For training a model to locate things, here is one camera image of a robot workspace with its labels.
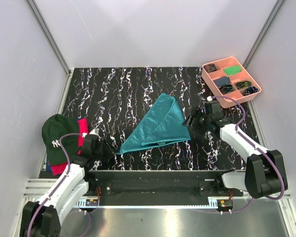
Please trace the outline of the teal cloth napkin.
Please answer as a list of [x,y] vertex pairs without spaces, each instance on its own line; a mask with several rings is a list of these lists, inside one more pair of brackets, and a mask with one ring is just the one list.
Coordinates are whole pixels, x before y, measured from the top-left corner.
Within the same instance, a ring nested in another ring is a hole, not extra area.
[[191,140],[185,118],[175,97],[162,93],[130,136],[123,142],[119,154],[149,150]]

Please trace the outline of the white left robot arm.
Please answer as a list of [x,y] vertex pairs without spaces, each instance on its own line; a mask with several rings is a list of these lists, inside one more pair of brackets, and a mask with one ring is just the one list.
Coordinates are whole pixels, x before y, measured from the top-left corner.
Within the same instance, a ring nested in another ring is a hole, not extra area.
[[29,201],[23,207],[21,237],[58,237],[63,221],[79,199],[101,194],[103,189],[90,169],[110,149],[96,129],[82,137],[80,154],[67,159],[65,171],[55,184],[37,201]]

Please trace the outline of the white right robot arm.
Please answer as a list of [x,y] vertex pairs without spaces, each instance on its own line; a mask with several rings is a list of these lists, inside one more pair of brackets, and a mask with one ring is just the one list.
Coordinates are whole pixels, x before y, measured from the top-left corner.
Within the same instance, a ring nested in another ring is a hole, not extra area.
[[194,107],[182,123],[198,132],[211,132],[228,143],[243,159],[245,171],[228,171],[214,183],[214,190],[225,196],[231,189],[246,191],[254,198],[279,200],[288,188],[285,165],[278,150],[269,150],[244,133],[231,118],[226,118],[218,101],[205,108]]

